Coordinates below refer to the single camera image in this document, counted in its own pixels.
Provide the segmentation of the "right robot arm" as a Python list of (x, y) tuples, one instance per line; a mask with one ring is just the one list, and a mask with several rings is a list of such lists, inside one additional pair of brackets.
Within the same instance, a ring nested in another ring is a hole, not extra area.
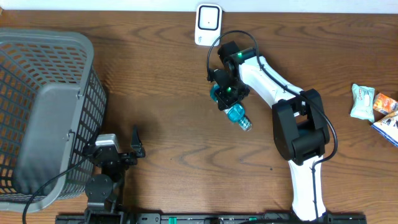
[(319, 93), (286, 81), (255, 48), (240, 50), (231, 41), (219, 48), (218, 56), (224, 67), (210, 71), (208, 79), (215, 84), (210, 96), (245, 131), (252, 124), (241, 100), (254, 90), (270, 106), (274, 143), (292, 176), (293, 211), (302, 221), (319, 220), (326, 208), (317, 171), (330, 140)]

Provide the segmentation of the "teal mouthwash bottle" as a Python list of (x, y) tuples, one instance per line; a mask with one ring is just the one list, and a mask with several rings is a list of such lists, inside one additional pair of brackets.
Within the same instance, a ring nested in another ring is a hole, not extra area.
[(243, 131), (250, 131), (252, 128), (252, 123), (245, 115), (245, 109), (239, 103), (233, 105), (231, 108), (223, 110), (223, 112), (227, 115), (228, 119), (232, 123), (239, 124), (239, 127)]

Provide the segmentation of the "grey plastic shopping basket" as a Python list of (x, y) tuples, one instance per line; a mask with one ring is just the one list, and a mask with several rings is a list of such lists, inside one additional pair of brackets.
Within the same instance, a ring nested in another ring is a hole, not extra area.
[(82, 150), (106, 93), (92, 43), (76, 32), (1, 29), (1, 209), (37, 212), (83, 193)]

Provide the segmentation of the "mint green wipes pack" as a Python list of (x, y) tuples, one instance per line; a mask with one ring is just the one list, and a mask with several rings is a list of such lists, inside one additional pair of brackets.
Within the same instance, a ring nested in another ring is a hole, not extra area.
[(350, 116), (358, 119), (366, 119), (374, 122), (373, 101), (375, 89), (367, 86), (353, 84), (353, 107)]

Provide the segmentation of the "small orange snack pack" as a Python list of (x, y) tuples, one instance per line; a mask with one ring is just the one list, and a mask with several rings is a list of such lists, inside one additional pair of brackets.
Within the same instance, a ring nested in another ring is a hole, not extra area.
[(373, 109), (384, 115), (388, 115), (397, 111), (397, 101), (382, 93), (378, 93), (374, 99)]

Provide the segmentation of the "large yellow white snack bag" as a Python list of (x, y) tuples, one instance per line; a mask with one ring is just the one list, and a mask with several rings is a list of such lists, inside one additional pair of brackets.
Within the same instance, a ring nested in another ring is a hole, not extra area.
[(383, 119), (371, 125), (379, 134), (397, 147), (397, 111), (392, 112)]

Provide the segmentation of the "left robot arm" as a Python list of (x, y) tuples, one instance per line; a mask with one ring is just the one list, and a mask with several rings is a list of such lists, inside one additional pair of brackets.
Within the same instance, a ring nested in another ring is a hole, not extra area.
[(134, 223), (134, 215), (123, 206), (123, 192), (126, 171), (146, 156), (137, 127), (132, 129), (130, 152), (119, 152), (115, 134), (100, 134), (96, 130), (83, 155), (101, 169), (100, 174), (86, 182), (88, 203), (83, 223)]

